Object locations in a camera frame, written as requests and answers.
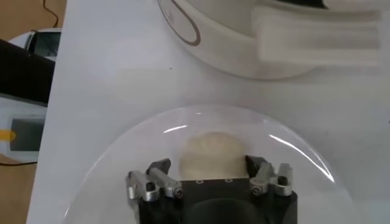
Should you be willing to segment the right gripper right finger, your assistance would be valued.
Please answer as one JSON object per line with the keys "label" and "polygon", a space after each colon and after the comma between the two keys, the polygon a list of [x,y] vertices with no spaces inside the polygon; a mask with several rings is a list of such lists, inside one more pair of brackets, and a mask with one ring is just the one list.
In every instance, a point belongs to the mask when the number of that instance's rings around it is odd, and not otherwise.
{"label": "right gripper right finger", "polygon": [[245,157],[246,170],[252,193],[256,196],[268,194],[289,197],[293,194],[293,169],[287,163],[281,163],[277,173],[271,163],[263,157]]}

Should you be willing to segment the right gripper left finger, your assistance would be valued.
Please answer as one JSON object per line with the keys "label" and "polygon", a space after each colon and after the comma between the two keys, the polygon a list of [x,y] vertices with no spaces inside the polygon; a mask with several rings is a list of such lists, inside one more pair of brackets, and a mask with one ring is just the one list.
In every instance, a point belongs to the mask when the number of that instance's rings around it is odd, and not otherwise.
{"label": "right gripper left finger", "polygon": [[182,182],[168,176],[170,166],[171,160],[165,158],[152,162],[144,173],[138,170],[129,172],[126,177],[127,199],[134,211],[144,202],[155,203],[165,197],[183,198]]}

